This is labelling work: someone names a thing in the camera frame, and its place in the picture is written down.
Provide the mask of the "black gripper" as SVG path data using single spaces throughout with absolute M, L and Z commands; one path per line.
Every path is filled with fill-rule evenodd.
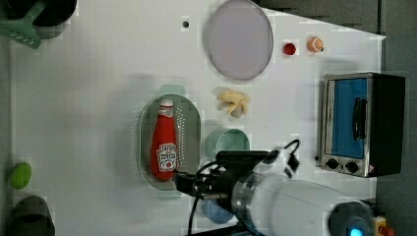
M 266 150 L 222 150 L 195 174 L 175 170 L 173 181 L 177 191 L 201 200 L 216 200 L 232 212 L 234 186 L 268 156 Z

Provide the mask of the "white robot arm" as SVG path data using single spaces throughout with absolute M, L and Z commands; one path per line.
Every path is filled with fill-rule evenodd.
M 375 236 L 374 213 L 363 201 L 318 183 L 297 180 L 299 162 L 282 150 L 223 150 L 196 173 L 176 170 L 176 189 L 214 200 L 238 223 L 187 236 Z

